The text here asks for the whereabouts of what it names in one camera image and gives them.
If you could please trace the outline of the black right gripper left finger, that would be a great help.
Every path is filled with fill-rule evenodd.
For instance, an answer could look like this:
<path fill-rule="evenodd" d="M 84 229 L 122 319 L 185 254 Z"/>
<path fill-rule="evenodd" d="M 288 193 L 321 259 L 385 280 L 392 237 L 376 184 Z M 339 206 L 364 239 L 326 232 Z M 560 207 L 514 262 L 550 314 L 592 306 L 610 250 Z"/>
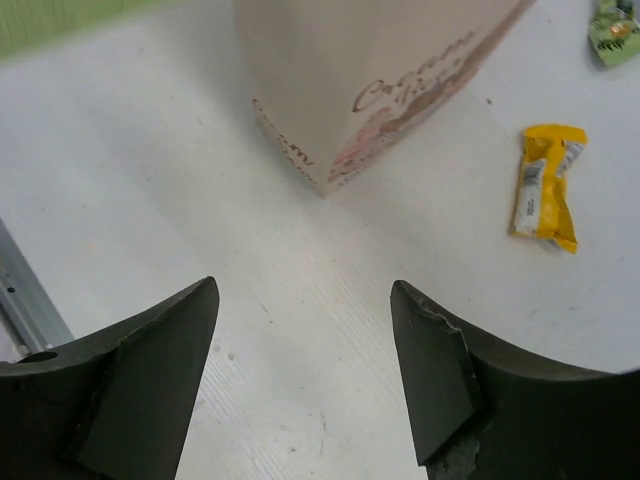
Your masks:
<path fill-rule="evenodd" d="M 131 318 L 2 363 L 2 478 L 175 478 L 219 302 L 206 277 Z"/>

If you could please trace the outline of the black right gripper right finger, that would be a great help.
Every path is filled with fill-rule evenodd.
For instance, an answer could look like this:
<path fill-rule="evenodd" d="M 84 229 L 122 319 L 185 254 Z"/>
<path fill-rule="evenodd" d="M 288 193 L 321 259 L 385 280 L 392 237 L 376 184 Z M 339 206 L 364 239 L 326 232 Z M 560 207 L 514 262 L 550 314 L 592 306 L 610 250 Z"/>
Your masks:
<path fill-rule="evenodd" d="M 635 479 L 639 374 L 515 346 L 405 281 L 390 296 L 418 464 L 431 479 Z"/>

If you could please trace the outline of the beige paper gift bag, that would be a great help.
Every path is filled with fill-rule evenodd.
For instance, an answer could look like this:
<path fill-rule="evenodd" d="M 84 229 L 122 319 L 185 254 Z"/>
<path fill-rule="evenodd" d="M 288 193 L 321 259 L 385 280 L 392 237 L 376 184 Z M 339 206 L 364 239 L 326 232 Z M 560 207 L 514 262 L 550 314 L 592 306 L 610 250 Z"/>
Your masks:
<path fill-rule="evenodd" d="M 461 90 L 525 1 L 237 1 L 258 124 L 328 195 Z"/>

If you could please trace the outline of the yellow snack bar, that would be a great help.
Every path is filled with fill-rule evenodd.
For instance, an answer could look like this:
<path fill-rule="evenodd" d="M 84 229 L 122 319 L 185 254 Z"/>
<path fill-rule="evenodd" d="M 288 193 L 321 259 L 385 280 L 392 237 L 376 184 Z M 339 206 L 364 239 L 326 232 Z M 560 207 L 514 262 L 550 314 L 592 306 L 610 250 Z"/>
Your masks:
<path fill-rule="evenodd" d="M 567 172 L 588 145 L 586 131 L 561 124 L 539 124 L 523 131 L 523 154 L 509 233 L 578 251 L 567 204 Z"/>

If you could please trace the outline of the green yellow candy wrapper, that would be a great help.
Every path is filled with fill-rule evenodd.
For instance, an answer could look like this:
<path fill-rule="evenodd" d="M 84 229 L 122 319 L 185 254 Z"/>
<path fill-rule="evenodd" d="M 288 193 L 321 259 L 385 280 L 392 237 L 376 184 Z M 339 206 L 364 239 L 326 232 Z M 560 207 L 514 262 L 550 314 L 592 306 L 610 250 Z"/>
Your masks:
<path fill-rule="evenodd" d="M 639 54 L 637 5 L 634 0 L 595 2 L 588 38 L 606 67 L 621 65 Z"/>

